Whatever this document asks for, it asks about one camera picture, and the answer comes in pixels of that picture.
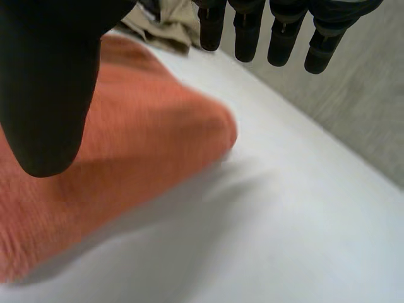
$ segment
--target gray floor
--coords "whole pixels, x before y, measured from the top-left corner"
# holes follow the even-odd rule
[[[231,55],[233,17],[229,7],[221,48]],[[404,187],[404,1],[385,0],[361,18],[317,76],[303,66],[314,32],[312,17],[306,18],[283,68],[266,61],[272,23],[267,7],[256,57],[245,67]]]

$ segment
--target black finger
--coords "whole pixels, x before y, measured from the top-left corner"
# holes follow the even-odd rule
[[[268,48],[268,62],[274,66],[284,66],[293,51],[307,13],[307,2],[271,0],[270,6],[275,20]]]

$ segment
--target black rubber fingertip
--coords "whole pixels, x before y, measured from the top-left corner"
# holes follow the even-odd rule
[[[214,52],[219,48],[222,39],[225,6],[200,8],[198,16],[201,23],[201,47],[206,51]]]
[[[240,62],[251,62],[254,59],[259,39],[259,28],[244,30],[235,29],[235,57]]]
[[[311,74],[321,74],[330,63],[331,56],[319,56],[318,52],[310,47],[304,61],[304,68]]]
[[[294,45],[295,41],[293,39],[285,40],[273,33],[268,49],[268,62],[276,67],[286,65],[292,53]]]

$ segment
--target orange cloth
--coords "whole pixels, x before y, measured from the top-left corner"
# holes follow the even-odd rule
[[[182,86],[142,46],[105,36],[76,161],[30,177],[0,132],[0,282],[82,240],[218,160],[235,124],[222,105]]]

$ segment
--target khaki fabric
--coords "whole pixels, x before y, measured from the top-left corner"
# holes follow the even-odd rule
[[[191,0],[160,0],[160,22],[150,18],[138,3],[122,20],[145,42],[167,51],[187,54],[194,45],[199,47],[200,26]]]

